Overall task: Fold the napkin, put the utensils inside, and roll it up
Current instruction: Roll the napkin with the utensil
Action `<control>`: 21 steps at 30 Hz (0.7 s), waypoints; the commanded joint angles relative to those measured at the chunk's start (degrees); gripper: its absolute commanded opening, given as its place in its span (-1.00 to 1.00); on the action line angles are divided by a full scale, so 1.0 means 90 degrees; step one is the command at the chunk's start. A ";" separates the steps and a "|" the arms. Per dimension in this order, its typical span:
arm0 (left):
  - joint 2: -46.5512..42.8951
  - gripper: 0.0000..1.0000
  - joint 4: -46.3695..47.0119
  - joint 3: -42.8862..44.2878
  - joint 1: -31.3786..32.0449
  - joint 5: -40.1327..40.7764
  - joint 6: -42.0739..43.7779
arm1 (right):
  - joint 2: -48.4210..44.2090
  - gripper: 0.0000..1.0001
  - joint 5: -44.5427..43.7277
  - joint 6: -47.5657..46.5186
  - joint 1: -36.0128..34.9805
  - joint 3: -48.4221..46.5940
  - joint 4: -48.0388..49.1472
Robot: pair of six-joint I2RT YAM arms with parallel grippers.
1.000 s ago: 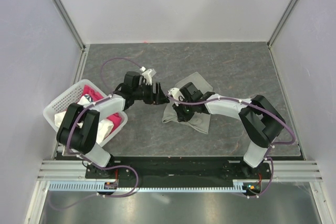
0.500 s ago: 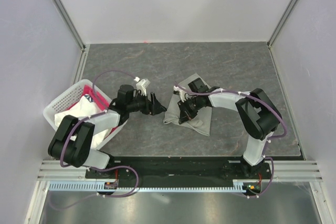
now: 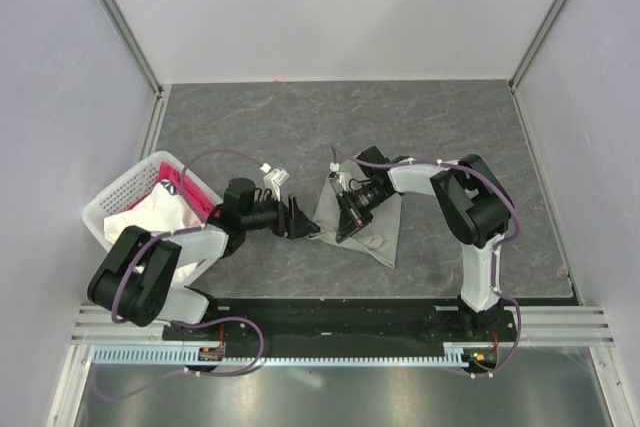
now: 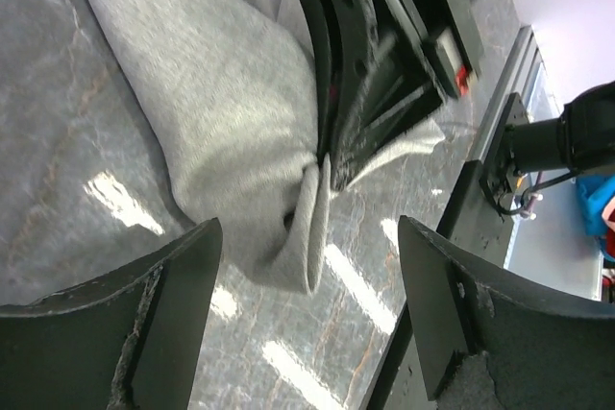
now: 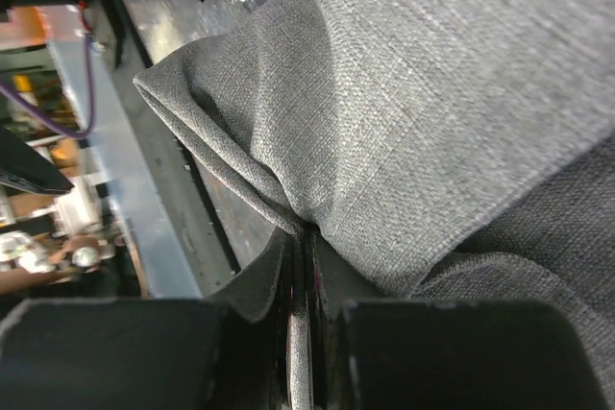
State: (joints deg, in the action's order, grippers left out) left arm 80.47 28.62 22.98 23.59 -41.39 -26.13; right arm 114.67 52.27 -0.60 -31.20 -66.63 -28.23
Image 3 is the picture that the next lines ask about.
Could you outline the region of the grey-green cloth napkin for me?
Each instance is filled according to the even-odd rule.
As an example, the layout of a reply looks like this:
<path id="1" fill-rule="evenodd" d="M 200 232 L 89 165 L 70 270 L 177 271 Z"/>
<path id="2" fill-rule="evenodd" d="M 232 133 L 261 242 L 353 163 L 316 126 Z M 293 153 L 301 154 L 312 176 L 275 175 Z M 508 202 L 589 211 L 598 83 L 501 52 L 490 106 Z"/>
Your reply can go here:
<path id="1" fill-rule="evenodd" d="M 392 196 L 373 210 L 373 220 L 369 225 L 338 243 L 338 202 L 334 190 L 326 180 L 313 216 L 320 232 L 311 235 L 310 239 L 368 254 L 385 267 L 394 269 L 400 233 L 401 205 L 402 198 L 399 195 Z"/>

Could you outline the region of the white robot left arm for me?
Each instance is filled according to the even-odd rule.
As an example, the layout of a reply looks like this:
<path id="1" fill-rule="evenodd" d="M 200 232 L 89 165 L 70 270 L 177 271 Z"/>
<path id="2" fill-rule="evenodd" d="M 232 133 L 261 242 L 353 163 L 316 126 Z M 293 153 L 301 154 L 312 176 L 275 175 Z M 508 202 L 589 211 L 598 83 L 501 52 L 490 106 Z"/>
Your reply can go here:
<path id="1" fill-rule="evenodd" d="M 234 178 L 202 226 L 156 235 L 139 226 L 126 227 L 89 282 L 88 300 L 110 311 L 115 323 L 147 326 L 165 315 L 178 268 L 229 257 L 247 233 L 257 230 L 295 240 L 319 233 L 320 227 L 300 209 L 295 196 L 283 201 L 273 187 L 259 196 L 253 181 Z"/>

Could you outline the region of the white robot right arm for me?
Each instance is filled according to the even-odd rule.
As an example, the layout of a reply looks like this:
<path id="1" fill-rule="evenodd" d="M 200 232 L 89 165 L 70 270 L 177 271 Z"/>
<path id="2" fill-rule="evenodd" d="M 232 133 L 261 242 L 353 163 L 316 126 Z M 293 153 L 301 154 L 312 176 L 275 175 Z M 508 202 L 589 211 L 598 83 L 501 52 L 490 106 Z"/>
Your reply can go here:
<path id="1" fill-rule="evenodd" d="M 377 147 L 354 162 L 365 180 L 358 188 L 337 162 L 330 164 L 329 184 L 338 205 L 336 241 L 354 236 L 374 220 L 373 211 L 406 193 L 436 198 L 445 222 L 462 248 L 463 286 L 458 296 L 458 328 L 467 339 L 483 339 L 503 309 L 499 257 L 513 204 L 484 160 L 475 154 L 458 161 L 390 160 Z"/>

